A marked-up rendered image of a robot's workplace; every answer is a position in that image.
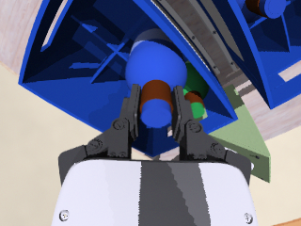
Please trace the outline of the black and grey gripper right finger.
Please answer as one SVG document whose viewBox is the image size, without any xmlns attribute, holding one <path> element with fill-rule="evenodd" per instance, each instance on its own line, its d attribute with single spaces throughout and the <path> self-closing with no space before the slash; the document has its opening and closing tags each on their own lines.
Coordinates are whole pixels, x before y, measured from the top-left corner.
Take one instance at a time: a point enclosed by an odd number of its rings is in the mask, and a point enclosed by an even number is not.
<svg viewBox="0 0 301 226">
<path fill-rule="evenodd" d="M 249 187 L 251 161 L 241 154 L 226 150 L 222 144 L 203 131 L 202 124 L 194 120 L 190 100 L 184 99 L 182 86 L 173 88 L 172 103 L 172 137 L 180 144 L 179 160 L 213 160 L 232 164 L 241 170 Z"/>
</svg>

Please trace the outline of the blue plastic crate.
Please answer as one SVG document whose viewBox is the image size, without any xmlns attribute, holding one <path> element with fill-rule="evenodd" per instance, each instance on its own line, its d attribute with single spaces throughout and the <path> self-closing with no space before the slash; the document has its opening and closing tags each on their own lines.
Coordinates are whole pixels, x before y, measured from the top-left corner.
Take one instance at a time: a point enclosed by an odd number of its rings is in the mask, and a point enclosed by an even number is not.
<svg viewBox="0 0 301 226">
<path fill-rule="evenodd" d="M 208 116 L 200 121 L 203 131 L 210 134 L 238 120 L 211 65 L 158 0 L 68 0 L 42 46 L 62 2 L 42 0 L 24 52 L 20 86 L 103 133 L 131 95 L 125 68 L 136 36 L 159 26 L 210 86 L 203 100 Z M 154 157 L 180 147 L 168 136 L 170 126 L 150 127 L 140 117 L 132 148 Z"/>
<path fill-rule="evenodd" d="M 236 0 L 197 1 L 270 109 L 301 94 L 301 73 L 287 82 L 279 75 L 301 60 L 301 0 L 286 0 L 279 17 L 251 24 Z"/>
</svg>

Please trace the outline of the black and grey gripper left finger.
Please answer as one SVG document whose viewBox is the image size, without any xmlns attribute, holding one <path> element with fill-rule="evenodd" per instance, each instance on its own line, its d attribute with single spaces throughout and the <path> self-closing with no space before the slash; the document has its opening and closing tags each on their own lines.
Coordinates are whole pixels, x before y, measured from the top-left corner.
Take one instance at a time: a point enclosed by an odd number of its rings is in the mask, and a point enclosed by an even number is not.
<svg viewBox="0 0 301 226">
<path fill-rule="evenodd" d="M 71 166 L 78 161 L 95 157 L 132 159 L 132 143 L 139 134 L 140 100 L 141 86 L 133 84 L 130 97 L 123 99 L 119 118 L 112 121 L 109 129 L 87 145 L 83 144 L 59 155 L 61 187 Z"/>
</svg>

